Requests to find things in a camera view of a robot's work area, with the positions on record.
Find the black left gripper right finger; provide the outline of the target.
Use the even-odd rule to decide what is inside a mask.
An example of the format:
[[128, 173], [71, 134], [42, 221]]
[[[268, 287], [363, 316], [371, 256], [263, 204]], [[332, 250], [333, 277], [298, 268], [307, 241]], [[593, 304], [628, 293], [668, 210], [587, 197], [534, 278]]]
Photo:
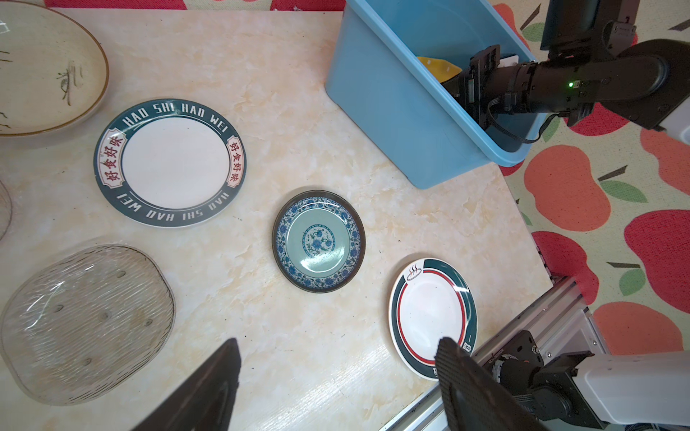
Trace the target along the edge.
[[453, 431], [528, 431], [545, 427], [451, 338], [438, 343], [438, 383]]

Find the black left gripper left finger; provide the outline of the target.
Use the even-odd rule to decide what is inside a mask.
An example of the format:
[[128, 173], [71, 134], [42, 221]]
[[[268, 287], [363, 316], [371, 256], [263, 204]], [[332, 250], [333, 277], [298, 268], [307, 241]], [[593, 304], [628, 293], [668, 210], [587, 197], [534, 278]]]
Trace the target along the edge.
[[226, 340], [135, 429], [227, 430], [241, 364], [237, 340]]

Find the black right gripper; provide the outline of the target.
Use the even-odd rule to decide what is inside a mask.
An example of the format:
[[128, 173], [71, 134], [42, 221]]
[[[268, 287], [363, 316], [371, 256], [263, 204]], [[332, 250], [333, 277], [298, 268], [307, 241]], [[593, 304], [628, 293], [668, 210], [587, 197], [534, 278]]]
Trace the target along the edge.
[[544, 40], [548, 59], [501, 66], [501, 48], [477, 53], [469, 68], [443, 87], [483, 129], [501, 114], [548, 113], [570, 127], [600, 104], [645, 129], [668, 127], [668, 41], [612, 52], [596, 38]]

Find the yellow dotted scalloped plate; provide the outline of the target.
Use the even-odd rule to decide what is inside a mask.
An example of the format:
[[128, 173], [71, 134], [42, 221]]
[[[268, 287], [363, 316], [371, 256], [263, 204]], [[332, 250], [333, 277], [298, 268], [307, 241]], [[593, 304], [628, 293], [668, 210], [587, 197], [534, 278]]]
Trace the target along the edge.
[[462, 73], [462, 68], [444, 59], [432, 59], [431, 57], [417, 57], [417, 59], [442, 84]]

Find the green rim Hao Shi plate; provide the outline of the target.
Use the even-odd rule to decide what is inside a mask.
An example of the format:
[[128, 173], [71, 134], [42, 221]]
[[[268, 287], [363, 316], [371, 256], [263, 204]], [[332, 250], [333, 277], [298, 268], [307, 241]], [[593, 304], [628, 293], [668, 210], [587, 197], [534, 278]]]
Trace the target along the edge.
[[154, 99], [120, 113], [93, 154], [97, 186], [125, 217], [182, 228], [219, 215], [248, 171], [242, 139], [218, 111], [181, 99]]

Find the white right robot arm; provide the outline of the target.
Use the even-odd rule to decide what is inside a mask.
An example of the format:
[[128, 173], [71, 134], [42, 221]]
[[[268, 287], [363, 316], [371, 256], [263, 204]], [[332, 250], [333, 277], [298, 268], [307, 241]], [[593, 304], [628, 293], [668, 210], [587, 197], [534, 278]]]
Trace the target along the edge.
[[543, 62], [496, 44], [442, 85], [512, 144], [504, 175], [549, 273], [571, 278], [613, 355], [689, 350], [689, 37], [686, 1], [553, 1]]

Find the blue plastic bin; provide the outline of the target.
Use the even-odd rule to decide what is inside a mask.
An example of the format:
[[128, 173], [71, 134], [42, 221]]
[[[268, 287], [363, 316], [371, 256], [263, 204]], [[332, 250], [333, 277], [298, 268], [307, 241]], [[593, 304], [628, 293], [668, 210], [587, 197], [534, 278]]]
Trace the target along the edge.
[[417, 188], [425, 190], [487, 163], [522, 163], [542, 114], [503, 115], [482, 129], [422, 64], [467, 68], [492, 45], [533, 59], [485, 1], [350, 1], [326, 81], [329, 97]]

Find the green red rim plate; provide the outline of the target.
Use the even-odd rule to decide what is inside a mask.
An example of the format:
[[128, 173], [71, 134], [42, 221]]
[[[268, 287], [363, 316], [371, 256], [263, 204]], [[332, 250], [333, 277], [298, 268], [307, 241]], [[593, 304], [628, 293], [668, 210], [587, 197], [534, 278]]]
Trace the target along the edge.
[[444, 260], [424, 258], [399, 274], [387, 321], [395, 350], [415, 375], [438, 379], [438, 343], [452, 339], [467, 354], [478, 340], [478, 313], [461, 274]]

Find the smoky glass plate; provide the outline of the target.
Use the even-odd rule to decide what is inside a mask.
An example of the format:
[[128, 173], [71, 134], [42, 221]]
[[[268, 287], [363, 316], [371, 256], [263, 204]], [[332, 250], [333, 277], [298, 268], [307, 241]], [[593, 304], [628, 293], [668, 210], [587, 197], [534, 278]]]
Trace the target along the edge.
[[174, 320], [173, 291], [151, 258], [125, 245], [95, 246], [15, 291], [1, 317], [1, 355], [37, 402], [86, 403], [149, 364]]

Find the blue floral small plate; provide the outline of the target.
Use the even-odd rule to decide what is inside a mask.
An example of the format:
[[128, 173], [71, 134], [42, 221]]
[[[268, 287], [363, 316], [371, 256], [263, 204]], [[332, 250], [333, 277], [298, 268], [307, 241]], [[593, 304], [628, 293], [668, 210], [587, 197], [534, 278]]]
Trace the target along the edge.
[[328, 190], [296, 194], [280, 210], [271, 233], [282, 275], [307, 292], [347, 285], [362, 266], [366, 233], [355, 208]]

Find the clear glass plate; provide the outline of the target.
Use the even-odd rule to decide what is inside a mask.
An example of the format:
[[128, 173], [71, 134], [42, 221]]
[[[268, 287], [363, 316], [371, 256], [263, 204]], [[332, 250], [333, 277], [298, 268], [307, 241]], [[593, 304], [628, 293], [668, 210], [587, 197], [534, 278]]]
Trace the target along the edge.
[[13, 203], [5, 184], [0, 182], [0, 239], [6, 235], [13, 218]]

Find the beige brown rim plate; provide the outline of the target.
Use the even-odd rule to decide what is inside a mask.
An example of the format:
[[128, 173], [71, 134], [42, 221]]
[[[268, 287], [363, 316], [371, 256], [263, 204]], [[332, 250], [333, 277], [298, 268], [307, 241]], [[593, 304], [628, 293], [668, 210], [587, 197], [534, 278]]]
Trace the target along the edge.
[[106, 95], [110, 65], [83, 25], [46, 7], [1, 3], [1, 136], [64, 129]]

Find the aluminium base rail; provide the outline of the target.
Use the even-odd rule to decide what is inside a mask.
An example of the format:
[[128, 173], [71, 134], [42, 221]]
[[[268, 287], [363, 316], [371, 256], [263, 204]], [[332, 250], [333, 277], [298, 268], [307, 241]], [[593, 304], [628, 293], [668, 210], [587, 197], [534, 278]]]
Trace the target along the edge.
[[[486, 365], [509, 348], [513, 339], [530, 334], [525, 358], [540, 355], [545, 363], [571, 352], [589, 350], [607, 354], [574, 278], [562, 277], [500, 332], [478, 348], [473, 358]], [[382, 427], [384, 430], [446, 430], [447, 419], [440, 388], [435, 384]]]

